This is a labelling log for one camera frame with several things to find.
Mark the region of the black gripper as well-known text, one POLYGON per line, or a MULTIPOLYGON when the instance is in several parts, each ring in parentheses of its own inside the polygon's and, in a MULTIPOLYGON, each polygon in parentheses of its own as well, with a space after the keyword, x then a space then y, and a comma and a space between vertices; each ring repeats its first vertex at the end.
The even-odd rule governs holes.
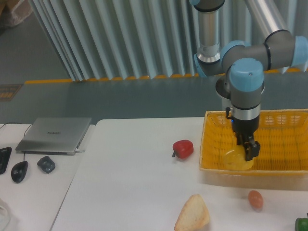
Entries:
POLYGON ((243 145, 245 150, 245 161, 252 161, 258 157, 260 144, 254 140, 254 132, 258 129, 259 116, 252 120, 240 120, 231 117, 231 127, 236 136, 236 144, 243 145))

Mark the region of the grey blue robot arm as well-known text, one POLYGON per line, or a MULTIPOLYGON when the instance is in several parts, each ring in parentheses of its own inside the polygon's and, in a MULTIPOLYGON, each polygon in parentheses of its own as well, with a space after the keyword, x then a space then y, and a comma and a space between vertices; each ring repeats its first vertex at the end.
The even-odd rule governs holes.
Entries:
POLYGON ((237 145, 244 160, 259 155, 260 144, 254 133, 259 125, 264 71, 308 67, 308 40, 293 36, 272 0, 248 0, 247 8, 259 26, 264 42, 250 45, 234 40, 219 46, 219 11, 222 0, 192 0, 198 12, 200 46, 194 56, 202 76, 224 73, 216 82, 216 92, 229 104, 226 117, 231 121, 237 145))

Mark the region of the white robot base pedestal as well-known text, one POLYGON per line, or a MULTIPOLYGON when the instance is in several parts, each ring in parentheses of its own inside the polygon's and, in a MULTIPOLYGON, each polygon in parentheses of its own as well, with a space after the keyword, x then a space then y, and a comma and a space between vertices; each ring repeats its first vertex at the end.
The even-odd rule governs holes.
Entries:
POLYGON ((215 84, 215 89, 218 97, 221 100, 221 109, 225 111, 227 107, 231 106, 230 100, 230 88, 229 84, 227 83, 226 76, 220 76, 215 84))

